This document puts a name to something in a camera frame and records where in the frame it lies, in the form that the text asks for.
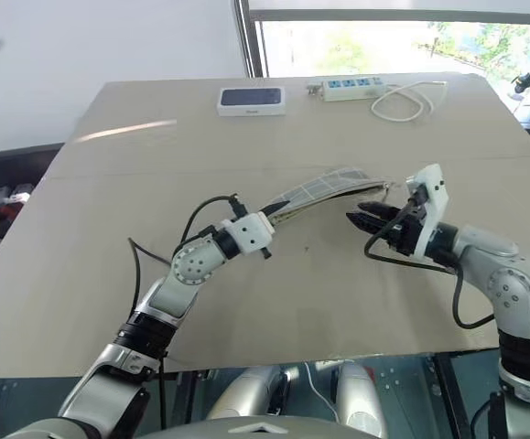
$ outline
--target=white power strip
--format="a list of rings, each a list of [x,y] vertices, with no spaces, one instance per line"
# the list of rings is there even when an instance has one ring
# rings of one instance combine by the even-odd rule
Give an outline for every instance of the white power strip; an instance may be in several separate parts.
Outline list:
[[[321,95],[326,102],[374,99],[383,96],[386,92],[386,84],[378,76],[326,78],[321,81]]]

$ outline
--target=robotic arm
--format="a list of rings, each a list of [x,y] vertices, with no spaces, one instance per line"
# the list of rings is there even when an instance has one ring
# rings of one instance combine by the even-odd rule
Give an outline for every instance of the robotic arm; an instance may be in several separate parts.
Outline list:
[[[210,226],[176,249],[171,270],[143,297],[115,340],[71,391],[59,418],[33,423],[10,438],[130,438],[142,419],[149,394],[144,387],[158,372],[168,345],[191,309],[197,292],[215,269],[238,256],[266,249],[275,230],[267,216],[285,206],[276,203],[248,214],[231,198],[236,214],[220,228]]]
[[[441,169],[439,165],[428,166],[417,176],[407,180],[411,198],[403,209],[362,203],[361,211],[347,216],[359,229],[385,239],[391,249],[415,259],[427,257],[456,273],[459,288],[454,294],[454,319],[467,329],[496,320],[500,381],[510,397],[507,407],[530,403],[530,256],[521,253],[514,242],[488,231],[472,226],[459,230],[440,222],[448,199]],[[458,301],[462,278],[491,301],[493,316],[474,324],[461,321]]]

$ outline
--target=floor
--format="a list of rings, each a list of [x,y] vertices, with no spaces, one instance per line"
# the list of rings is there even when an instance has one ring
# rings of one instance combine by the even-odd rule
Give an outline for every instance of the floor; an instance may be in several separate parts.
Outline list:
[[[453,360],[453,366],[462,390],[466,411],[471,417],[490,391],[498,388],[496,350],[472,353]],[[427,357],[380,357],[358,360],[373,370],[389,437],[451,438],[449,424],[438,381]],[[318,390],[330,397],[331,371],[335,362],[309,363],[313,381]],[[303,363],[283,365],[296,377],[291,382],[286,414],[333,420],[332,413],[311,391]],[[196,389],[192,421],[205,418],[211,406],[226,387],[241,373],[241,369],[213,371],[201,380]],[[56,415],[67,393],[77,378],[0,380],[0,437],[38,419]],[[168,420],[173,412],[177,383],[168,381]],[[148,385],[151,402],[137,436],[159,429],[157,383]],[[486,437],[485,424],[479,425],[481,436]]]

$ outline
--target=wooden table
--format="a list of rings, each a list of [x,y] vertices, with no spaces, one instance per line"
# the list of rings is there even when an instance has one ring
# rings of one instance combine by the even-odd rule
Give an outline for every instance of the wooden table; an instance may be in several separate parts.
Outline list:
[[[493,230],[530,252],[530,137],[486,81],[453,73],[387,79],[446,80],[449,90],[430,117],[389,123],[368,101],[308,96],[306,79],[107,84],[0,247],[0,377],[82,374],[131,304],[126,238],[170,255],[194,207],[218,194],[237,191],[257,209],[328,169],[357,166],[403,183],[440,163],[447,222]],[[264,84],[287,88],[287,115],[217,115],[220,87]],[[405,199],[401,185],[388,201]],[[452,276],[363,257],[369,235],[344,215],[355,202],[333,200],[280,226],[268,261],[254,254],[223,266],[174,338],[168,369],[496,346],[494,324],[455,326]],[[197,227],[229,216],[210,207]],[[142,258],[144,292],[165,272]],[[463,318],[490,311],[465,286]]]

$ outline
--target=white cable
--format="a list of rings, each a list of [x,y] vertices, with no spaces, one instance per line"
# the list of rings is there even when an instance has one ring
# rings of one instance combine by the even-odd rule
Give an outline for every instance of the white cable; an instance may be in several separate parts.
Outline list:
[[[309,364],[304,362],[305,369],[308,372],[308,381],[309,381],[309,387],[313,390],[313,392],[318,395],[318,397],[328,406],[328,408],[331,410],[332,413],[334,413],[334,419],[336,420],[336,423],[340,422],[340,418],[338,418],[338,413],[336,410],[331,406],[330,402],[326,400],[321,393],[318,392],[316,389],[316,386],[313,385],[313,381],[311,380],[311,370],[309,370]]]
[[[423,111],[425,109],[425,105],[424,105],[424,103],[422,101],[420,101],[419,99],[415,98],[411,94],[405,93],[404,91],[405,90],[409,90],[409,89],[413,89],[417,85],[424,85],[424,84],[426,84],[426,85],[442,85],[442,86],[444,86],[444,96],[446,95],[446,92],[448,90],[448,83],[445,82],[445,81],[441,81],[441,80],[421,80],[419,82],[414,82],[412,84],[404,85],[403,87],[396,87],[394,89],[391,89],[387,93],[385,93],[383,96],[378,98],[376,101],[374,101],[373,104],[371,105],[371,112],[373,112],[373,114],[376,117],[380,117],[381,119],[385,119],[386,121],[389,121],[389,122],[411,122],[411,121],[414,121],[417,117],[419,117],[423,113]],[[412,92],[417,94],[421,99],[423,99],[425,102],[427,102],[427,105],[429,107],[429,111],[427,112],[427,115],[431,115],[434,112],[434,110],[435,110],[435,105],[433,104],[433,102],[425,94],[423,94],[421,91],[412,90]],[[393,94],[400,94],[401,96],[405,96],[409,101],[412,101],[412,102],[416,103],[417,106],[419,107],[419,109],[413,115],[411,115],[409,117],[402,118],[402,119],[398,119],[398,118],[394,118],[394,117],[388,116],[388,115],[384,114],[383,112],[378,112],[376,110],[376,106],[380,102],[382,102],[385,98],[388,98],[389,96],[391,96]]]

